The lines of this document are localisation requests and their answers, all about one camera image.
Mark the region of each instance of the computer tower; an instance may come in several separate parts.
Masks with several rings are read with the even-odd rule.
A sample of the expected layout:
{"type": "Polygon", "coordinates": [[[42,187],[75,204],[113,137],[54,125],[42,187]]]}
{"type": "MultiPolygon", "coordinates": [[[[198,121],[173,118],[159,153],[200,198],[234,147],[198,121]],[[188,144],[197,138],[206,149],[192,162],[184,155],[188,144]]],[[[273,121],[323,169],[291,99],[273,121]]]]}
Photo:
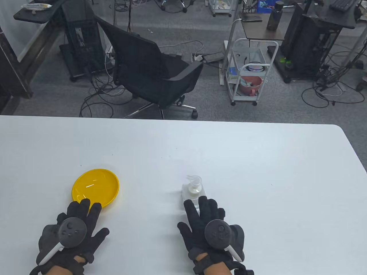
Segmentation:
{"type": "Polygon", "coordinates": [[[68,44],[61,45],[60,50],[70,79],[105,70],[105,53],[90,4],[86,0],[67,0],[62,11],[68,44]]]}
{"type": "Polygon", "coordinates": [[[315,76],[337,39],[341,27],[315,18],[305,18],[290,53],[293,69],[303,76],[315,76]]]}

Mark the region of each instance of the black water bottle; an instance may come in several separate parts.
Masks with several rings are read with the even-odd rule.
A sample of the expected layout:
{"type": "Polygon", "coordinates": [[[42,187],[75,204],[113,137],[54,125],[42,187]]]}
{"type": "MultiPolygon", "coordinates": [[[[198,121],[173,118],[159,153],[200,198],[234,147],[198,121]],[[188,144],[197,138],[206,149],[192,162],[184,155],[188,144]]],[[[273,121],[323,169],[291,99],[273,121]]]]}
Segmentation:
{"type": "Polygon", "coordinates": [[[270,13],[268,25],[266,26],[268,30],[276,30],[278,28],[281,14],[283,13],[283,6],[284,3],[282,1],[275,2],[274,9],[270,13]]]}

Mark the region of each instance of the clear plastic bottle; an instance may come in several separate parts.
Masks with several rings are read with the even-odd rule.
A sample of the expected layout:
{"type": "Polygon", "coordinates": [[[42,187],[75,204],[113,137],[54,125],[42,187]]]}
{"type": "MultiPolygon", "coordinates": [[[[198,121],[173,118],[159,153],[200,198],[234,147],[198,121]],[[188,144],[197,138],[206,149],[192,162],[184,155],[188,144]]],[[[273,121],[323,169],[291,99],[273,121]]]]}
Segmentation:
{"type": "Polygon", "coordinates": [[[183,201],[190,199],[196,208],[199,208],[199,197],[205,196],[203,184],[199,176],[187,176],[190,182],[182,185],[183,201]]]}

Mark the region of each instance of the keyboard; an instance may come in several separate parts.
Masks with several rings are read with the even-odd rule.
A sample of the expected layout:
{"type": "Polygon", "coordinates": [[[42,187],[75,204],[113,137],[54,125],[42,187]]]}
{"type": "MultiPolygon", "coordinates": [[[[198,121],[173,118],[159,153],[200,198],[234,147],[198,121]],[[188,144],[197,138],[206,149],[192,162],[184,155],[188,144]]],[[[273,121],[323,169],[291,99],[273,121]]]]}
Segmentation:
{"type": "Polygon", "coordinates": [[[346,12],[355,2],[355,0],[335,0],[330,8],[336,11],[346,12]]]}

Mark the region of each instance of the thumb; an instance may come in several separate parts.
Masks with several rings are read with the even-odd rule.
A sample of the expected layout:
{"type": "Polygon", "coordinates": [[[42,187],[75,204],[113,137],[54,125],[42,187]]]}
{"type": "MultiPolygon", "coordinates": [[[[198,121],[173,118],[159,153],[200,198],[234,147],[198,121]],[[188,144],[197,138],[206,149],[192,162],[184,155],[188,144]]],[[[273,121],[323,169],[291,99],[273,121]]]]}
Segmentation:
{"type": "Polygon", "coordinates": [[[192,249],[192,232],[186,223],[179,222],[177,227],[182,235],[187,251],[192,249]]]}

